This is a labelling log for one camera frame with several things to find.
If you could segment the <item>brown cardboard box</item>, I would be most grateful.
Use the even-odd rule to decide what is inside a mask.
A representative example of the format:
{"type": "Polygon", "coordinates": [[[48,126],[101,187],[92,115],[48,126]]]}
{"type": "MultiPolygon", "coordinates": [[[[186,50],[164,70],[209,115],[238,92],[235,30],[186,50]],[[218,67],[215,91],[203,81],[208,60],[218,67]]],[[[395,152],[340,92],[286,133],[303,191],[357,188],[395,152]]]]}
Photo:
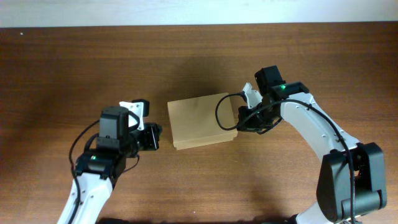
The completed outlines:
{"type": "Polygon", "coordinates": [[[167,103],[173,145],[176,150],[232,141],[237,130],[219,127],[235,125],[231,101],[223,100],[227,93],[207,95],[167,103]]]}

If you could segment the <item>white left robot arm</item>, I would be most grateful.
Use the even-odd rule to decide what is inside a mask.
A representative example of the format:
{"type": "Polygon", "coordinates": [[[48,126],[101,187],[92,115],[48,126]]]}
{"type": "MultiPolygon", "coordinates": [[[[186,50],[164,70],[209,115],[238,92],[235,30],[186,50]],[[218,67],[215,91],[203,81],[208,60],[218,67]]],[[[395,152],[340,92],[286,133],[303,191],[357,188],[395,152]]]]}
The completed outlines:
{"type": "Polygon", "coordinates": [[[149,102],[121,101],[102,110],[98,133],[92,135],[77,160],[71,160],[73,183],[59,223],[95,223],[119,177],[129,169],[126,161],[141,151],[156,151],[162,127],[147,123],[149,102]]]}

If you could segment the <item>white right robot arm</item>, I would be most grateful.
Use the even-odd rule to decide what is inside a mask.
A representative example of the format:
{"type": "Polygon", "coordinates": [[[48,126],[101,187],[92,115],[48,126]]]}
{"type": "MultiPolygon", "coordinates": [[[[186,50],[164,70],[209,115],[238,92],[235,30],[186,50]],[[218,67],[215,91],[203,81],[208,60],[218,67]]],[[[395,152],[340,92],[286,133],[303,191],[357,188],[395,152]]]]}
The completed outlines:
{"type": "Polygon", "coordinates": [[[339,127],[302,82],[287,83],[277,66],[255,74],[257,89],[246,83],[239,93],[239,131],[264,134],[282,120],[292,125],[321,161],[317,201],[288,223],[357,223],[358,217],[387,204],[384,153],[339,127]]]}

